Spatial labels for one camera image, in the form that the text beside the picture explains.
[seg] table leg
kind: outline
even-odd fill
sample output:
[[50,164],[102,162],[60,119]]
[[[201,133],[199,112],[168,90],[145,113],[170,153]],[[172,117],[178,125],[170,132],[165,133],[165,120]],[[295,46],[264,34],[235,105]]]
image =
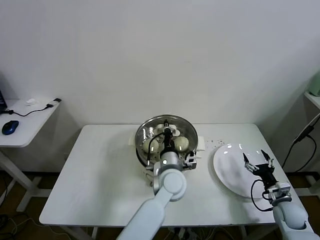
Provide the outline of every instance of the table leg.
[[65,230],[68,234],[76,238],[77,240],[94,240],[91,236],[89,236],[85,231],[81,229],[79,226],[60,226],[63,230]]
[[299,197],[317,196],[320,199],[320,180],[316,181],[313,176],[306,176],[307,181],[311,184],[310,187],[295,188],[295,192]]
[[[51,189],[39,189],[37,187],[38,183],[41,180],[41,177],[35,177],[33,181],[31,181],[8,157],[3,155],[0,152],[0,167],[5,170],[14,180],[16,180],[19,184],[21,184],[25,189],[26,193],[23,196],[20,204],[18,205],[16,211],[24,212],[26,207],[32,197],[38,198],[47,198],[51,193]],[[13,187],[15,182],[11,182],[8,186]]]
[[93,231],[92,231],[92,235],[91,235],[91,237],[93,238],[93,239],[96,239],[97,238],[97,234],[98,234],[98,227],[94,227],[93,228]]
[[28,191],[37,191],[37,186],[2,152],[0,152],[0,167]]
[[[36,176],[33,179],[33,183],[37,186],[41,181],[41,177]],[[26,191],[20,204],[16,208],[17,212],[24,212],[31,200],[31,198],[48,198],[51,193],[51,189],[37,189],[37,191]]]
[[246,231],[246,227],[244,225],[239,226],[240,231],[241,231],[241,236],[242,238],[246,238],[247,237],[247,231]]
[[259,240],[264,236],[268,235],[272,231],[276,230],[278,225],[270,224],[258,227],[256,230],[251,232],[248,236],[244,237],[242,240]]

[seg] floor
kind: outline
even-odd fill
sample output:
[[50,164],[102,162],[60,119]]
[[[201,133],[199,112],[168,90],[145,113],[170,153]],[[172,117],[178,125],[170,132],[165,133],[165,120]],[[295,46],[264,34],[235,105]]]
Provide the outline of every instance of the floor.
[[[30,179],[34,177],[34,175],[27,175]],[[11,177],[5,173],[0,173],[0,193],[3,193],[6,189],[4,182],[2,181],[2,178],[5,179],[7,184],[11,181]],[[40,188],[44,189],[50,189],[54,186],[57,176],[44,176],[42,178],[42,181],[39,184]],[[309,187],[308,182],[305,180],[302,176],[292,176],[289,177],[291,183],[295,188],[305,188]],[[16,224],[22,223],[25,221],[28,217],[26,215],[17,215],[16,208],[23,197],[25,193],[25,190],[22,186],[20,186],[18,183],[16,183],[13,187],[13,189],[10,191],[10,193],[7,195],[7,198],[0,208],[0,214],[8,215],[9,217],[13,218]],[[307,212],[309,213],[309,222],[311,226],[313,227],[313,230],[320,235],[320,214],[319,214],[319,208],[320,208],[320,201],[315,196],[308,196],[308,197],[301,197],[301,201],[306,208]],[[25,213],[34,219],[36,223],[39,223],[39,215],[46,203],[46,198],[33,198]],[[249,226],[247,227],[247,231],[250,233],[254,229],[256,229],[258,226]],[[14,236],[14,238],[10,238],[10,235],[4,234],[11,232],[14,228],[14,224],[9,221],[8,224],[0,230],[0,240],[4,239],[14,239],[14,240],[68,240],[68,237],[66,235],[57,235],[51,232],[49,227],[40,227],[34,225],[30,220],[26,223],[19,226],[17,235]],[[59,227],[53,227],[52,228],[57,233],[64,233],[62,229]],[[88,231],[90,234],[92,232],[92,228],[89,227],[88,229],[83,228],[85,231]],[[118,234],[121,232],[121,228],[99,228],[98,234],[97,234],[97,240],[114,240],[117,238]],[[192,229],[194,232],[196,232],[201,238],[198,239],[206,239],[208,235],[213,230],[209,227],[196,227]],[[240,229],[237,226],[228,226],[225,227],[225,230],[227,230],[234,240],[240,240],[241,233]],[[161,228],[156,236],[154,237],[154,240],[164,240],[165,237],[166,240],[178,240],[178,237],[174,236],[173,233],[170,233],[167,228]],[[211,236],[209,238],[210,240],[229,240],[223,232],[218,231],[214,236]],[[275,230],[274,232],[270,233],[266,237],[263,238],[263,240],[269,240],[269,239],[282,239],[281,233],[279,229]]]

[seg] mouse cable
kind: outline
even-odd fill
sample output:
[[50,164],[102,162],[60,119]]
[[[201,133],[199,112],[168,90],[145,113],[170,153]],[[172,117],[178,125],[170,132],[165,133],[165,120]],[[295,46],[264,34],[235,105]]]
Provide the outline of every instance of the mouse cable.
[[44,108],[38,109],[38,110],[33,110],[33,111],[28,112],[27,114],[24,114],[24,115],[20,114],[18,112],[15,112],[14,110],[5,110],[5,111],[2,111],[1,113],[2,114],[9,114],[9,115],[17,114],[17,115],[19,115],[21,117],[26,117],[29,114],[32,114],[32,113],[35,113],[35,112],[41,112],[43,110],[46,110],[46,109],[49,109],[49,108],[53,108],[55,105],[57,105],[60,102],[61,102],[61,99],[60,98],[56,98],[55,100],[52,100],[51,102],[49,102]]

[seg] white plate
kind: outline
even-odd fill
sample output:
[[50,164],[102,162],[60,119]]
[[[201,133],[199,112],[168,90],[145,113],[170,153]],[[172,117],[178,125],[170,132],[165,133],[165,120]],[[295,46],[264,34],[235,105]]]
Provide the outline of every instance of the white plate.
[[[267,163],[260,150],[252,150],[241,144],[226,144],[214,154],[213,168],[220,181],[232,192],[245,198],[251,198],[251,185],[259,176],[253,175],[245,168],[244,156],[253,165]],[[264,192],[262,182],[256,182],[253,187],[253,197],[262,198]]]

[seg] green object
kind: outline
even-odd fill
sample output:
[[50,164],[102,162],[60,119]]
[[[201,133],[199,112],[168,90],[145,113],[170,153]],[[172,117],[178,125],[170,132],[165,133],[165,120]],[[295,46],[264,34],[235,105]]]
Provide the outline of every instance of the green object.
[[315,96],[320,96],[320,72],[311,78],[308,91]]

